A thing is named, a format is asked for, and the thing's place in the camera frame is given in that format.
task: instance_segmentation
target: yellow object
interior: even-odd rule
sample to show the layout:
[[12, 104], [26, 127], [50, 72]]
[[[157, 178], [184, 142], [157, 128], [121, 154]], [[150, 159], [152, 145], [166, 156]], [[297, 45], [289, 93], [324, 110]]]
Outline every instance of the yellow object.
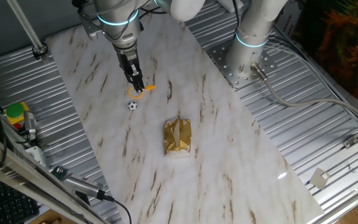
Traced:
[[[145, 87], [144, 90], [153, 90], [154, 88], [155, 88], [154, 85], [149, 85], [149, 86]], [[142, 92], [139, 96], [132, 96], [132, 95], [131, 95], [131, 90], [133, 90], [133, 89], [134, 89], [133, 86], [129, 88], [129, 90], [128, 90], [128, 96], [131, 97], [132, 99], [135, 99], [135, 100], [136, 100], [136, 99], [140, 99], [140, 98], [143, 96], [143, 92]]]
[[[24, 102], [20, 102], [20, 104], [23, 106], [23, 111], [30, 110], [29, 107]], [[20, 116], [18, 116], [16, 118], [11, 118], [10, 116], [7, 116], [7, 119], [13, 125], [13, 124], [24, 121], [24, 114], [22, 113], [22, 114], [20, 114]]]
[[191, 124], [189, 119], [175, 119], [164, 127], [165, 155], [178, 158], [190, 155]]

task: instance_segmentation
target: orange ring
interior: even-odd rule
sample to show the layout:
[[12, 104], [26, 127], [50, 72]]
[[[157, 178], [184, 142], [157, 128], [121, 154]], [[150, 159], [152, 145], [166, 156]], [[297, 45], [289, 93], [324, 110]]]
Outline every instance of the orange ring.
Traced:
[[131, 95], [131, 90], [133, 90], [133, 89], [134, 89], [133, 86], [129, 88], [129, 90], [128, 90], [128, 96], [131, 97], [132, 99], [135, 99], [135, 100], [140, 99], [140, 98], [143, 96], [143, 92], [142, 92], [139, 96], [132, 96], [132, 95]]
[[[131, 95], [131, 90], [132, 90], [133, 88], [134, 88], [133, 86], [129, 88], [129, 90], [128, 90], [128, 96], [131, 97], [132, 99], [135, 99], [135, 100], [140, 99], [140, 98], [143, 96], [143, 92], [142, 92], [139, 96], [132, 96], [132, 95]], [[154, 85], [149, 85], [149, 86], [146, 86], [146, 87], [144, 88], [144, 90], [153, 90], [154, 88], [155, 88]]]

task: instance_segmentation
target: keyboard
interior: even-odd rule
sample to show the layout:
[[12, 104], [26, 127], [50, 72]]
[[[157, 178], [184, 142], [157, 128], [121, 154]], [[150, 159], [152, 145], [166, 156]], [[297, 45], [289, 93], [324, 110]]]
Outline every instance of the keyboard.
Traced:
[[0, 182], [0, 224], [20, 224], [38, 214], [35, 200]]

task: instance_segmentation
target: metal slatted platform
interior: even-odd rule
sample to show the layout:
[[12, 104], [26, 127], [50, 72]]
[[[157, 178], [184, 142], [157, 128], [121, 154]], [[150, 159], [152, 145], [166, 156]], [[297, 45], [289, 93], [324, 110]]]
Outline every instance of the metal slatted platform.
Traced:
[[[210, 52], [233, 38], [236, 17], [215, 0], [207, 0], [201, 12], [186, 25], [205, 51]], [[268, 50], [268, 54], [278, 66], [268, 77], [285, 100], [337, 98], [335, 89], [296, 56], [278, 50]], [[358, 191], [358, 149], [347, 150], [342, 145], [358, 132], [353, 115], [330, 103], [302, 108], [276, 104], [259, 81], [235, 91], [325, 212], [339, 207]], [[35, 113], [39, 139], [51, 170], [64, 166], [69, 172], [90, 177], [107, 187], [52, 55], [48, 61], [36, 61], [29, 47], [0, 57], [0, 104], [6, 108], [19, 101], [26, 102]], [[348, 165], [356, 172], [349, 170]], [[337, 170], [324, 190], [308, 183], [317, 167], [328, 172]], [[107, 220], [121, 220], [111, 203], [91, 198], [91, 204]]]
[[[38, 61], [28, 47], [0, 57], [0, 105], [6, 109], [21, 101], [34, 112], [37, 139], [50, 171], [63, 166], [68, 173], [88, 177], [108, 189], [52, 55], [49, 60]], [[115, 203], [89, 201], [106, 220], [121, 221]]]

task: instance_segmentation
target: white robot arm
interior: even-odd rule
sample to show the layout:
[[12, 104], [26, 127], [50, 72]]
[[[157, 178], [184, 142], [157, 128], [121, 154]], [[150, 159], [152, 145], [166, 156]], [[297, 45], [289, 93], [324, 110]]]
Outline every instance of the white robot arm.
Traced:
[[[135, 91], [144, 90], [142, 70], [137, 55], [137, 38], [140, 32], [138, 10], [154, 1], [163, 11], [181, 22], [194, 18], [203, 7], [205, 0], [94, 0], [94, 6], [101, 27], [94, 29], [89, 15], [83, 10], [86, 0], [73, 0], [78, 7], [80, 19], [89, 37], [95, 40], [96, 32], [103, 30], [104, 36], [112, 43], [127, 81]], [[251, 7], [243, 13], [234, 43], [226, 55], [230, 67], [238, 68], [236, 76], [251, 72], [251, 65], [258, 64], [275, 18], [287, 0], [252, 0]]]
[[[96, 33], [103, 30], [104, 36], [112, 43], [117, 52], [120, 67], [127, 81], [133, 84], [135, 91], [144, 90], [142, 70], [137, 54], [137, 38], [140, 32], [139, 9], [152, 0], [94, 0], [101, 27], [94, 29], [89, 15], [84, 11], [85, 0], [73, 0], [78, 7], [80, 19], [92, 40]], [[205, 0], [154, 0], [165, 12], [178, 21], [188, 21], [197, 15]]]

